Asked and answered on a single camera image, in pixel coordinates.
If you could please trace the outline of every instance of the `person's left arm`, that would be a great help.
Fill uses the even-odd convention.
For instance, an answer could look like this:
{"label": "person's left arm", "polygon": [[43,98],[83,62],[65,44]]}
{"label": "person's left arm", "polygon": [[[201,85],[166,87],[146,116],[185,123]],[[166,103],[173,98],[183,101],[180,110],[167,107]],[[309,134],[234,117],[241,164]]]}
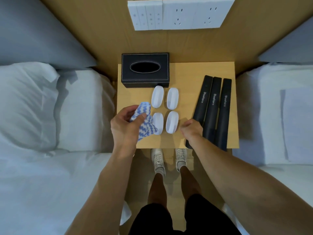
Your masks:
{"label": "person's left arm", "polygon": [[118,234],[139,127],[147,116],[142,114],[129,123],[137,107],[124,108],[111,120],[113,153],[66,235]]}

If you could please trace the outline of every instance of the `white outlet panel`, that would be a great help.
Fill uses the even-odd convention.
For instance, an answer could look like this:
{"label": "white outlet panel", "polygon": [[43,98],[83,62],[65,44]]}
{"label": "white outlet panel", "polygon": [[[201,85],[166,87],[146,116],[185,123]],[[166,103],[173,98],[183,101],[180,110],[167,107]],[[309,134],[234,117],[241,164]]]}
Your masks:
{"label": "white outlet panel", "polygon": [[135,30],[219,28],[235,0],[128,1]]}

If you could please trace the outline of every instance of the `white plastic container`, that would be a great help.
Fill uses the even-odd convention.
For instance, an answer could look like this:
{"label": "white plastic container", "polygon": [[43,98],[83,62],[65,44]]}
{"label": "white plastic container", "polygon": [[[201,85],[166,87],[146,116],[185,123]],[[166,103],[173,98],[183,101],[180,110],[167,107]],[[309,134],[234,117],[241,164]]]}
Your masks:
{"label": "white plastic container", "polygon": [[164,88],[161,86],[156,86],[152,93],[151,105],[154,108],[159,108],[163,102]]}
{"label": "white plastic container", "polygon": [[158,129],[157,132],[155,132],[155,135],[162,134],[163,126],[164,126],[164,118],[162,113],[154,113],[153,114],[153,124]]}
{"label": "white plastic container", "polygon": [[172,87],[167,93],[166,105],[169,110],[175,110],[178,104],[178,89]]}
{"label": "white plastic container", "polygon": [[177,129],[177,125],[178,125],[178,113],[176,111],[171,111],[168,116],[167,116],[167,120],[166,120],[166,132],[168,133],[175,133],[176,129]]}

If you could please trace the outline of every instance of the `headboard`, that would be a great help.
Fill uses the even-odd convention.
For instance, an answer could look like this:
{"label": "headboard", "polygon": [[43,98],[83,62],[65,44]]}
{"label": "headboard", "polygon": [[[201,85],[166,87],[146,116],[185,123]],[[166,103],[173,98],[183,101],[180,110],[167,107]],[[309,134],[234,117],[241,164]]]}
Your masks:
{"label": "headboard", "polygon": [[56,69],[96,65],[40,0],[0,0],[0,65],[33,61]]}
{"label": "headboard", "polygon": [[313,63],[313,17],[259,56],[263,62]]}

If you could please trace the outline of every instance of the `shoe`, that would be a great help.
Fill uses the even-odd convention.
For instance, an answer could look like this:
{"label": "shoe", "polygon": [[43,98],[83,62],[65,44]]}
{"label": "shoe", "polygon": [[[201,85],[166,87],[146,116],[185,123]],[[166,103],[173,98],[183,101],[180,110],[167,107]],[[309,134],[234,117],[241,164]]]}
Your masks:
{"label": "shoe", "polygon": [[151,160],[154,165],[155,173],[160,173],[165,176],[165,167],[162,149],[151,149]]}
{"label": "shoe", "polygon": [[187,166],[186,158],[187,158],[187,149],[175,149],[176,153],[176,169],[180,172],[180,168],[182,166]]}

